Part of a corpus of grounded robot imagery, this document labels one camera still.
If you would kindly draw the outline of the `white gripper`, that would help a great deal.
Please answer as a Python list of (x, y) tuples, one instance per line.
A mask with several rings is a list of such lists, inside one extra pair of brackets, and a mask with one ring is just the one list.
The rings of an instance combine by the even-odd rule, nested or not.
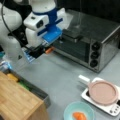
[[(62, 18), (63, 21), (58, 23), (57, 26), (63, 30), (65, 28), (65, 9), (62, 8), (57, 11), (57, 18)], [(25, 34), (27, 37), (28, 44), (32, 47), (37, 47), (41, 44), (50, 45), (47, 43), (43, 36), (47, 33), (46, 25), (49, 23), (48, 15), (35, 15), (30, 13), (28, 17), (24, 20), (24, 25), (26, 26)]]

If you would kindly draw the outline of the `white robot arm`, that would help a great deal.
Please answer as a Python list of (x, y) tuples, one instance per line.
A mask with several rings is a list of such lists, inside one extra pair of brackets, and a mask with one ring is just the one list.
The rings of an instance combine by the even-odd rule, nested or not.
[(31, 56), (37, 57), (40, 49), (50, 46), (65, 28), (66, 12), (57, 9), (55, 0), (13, 0), (18, 5), (29, 5), (31, 12), (25, 19), (19, 12), (11, 10), (0, 2), (0, 46), (5, 52), (4, 59), (10, 64), (26, 64), (26, 53), (21, 40), (13, 31), (21, 25), (26, 27), (25, 36), (28, 46), (25, 48)]

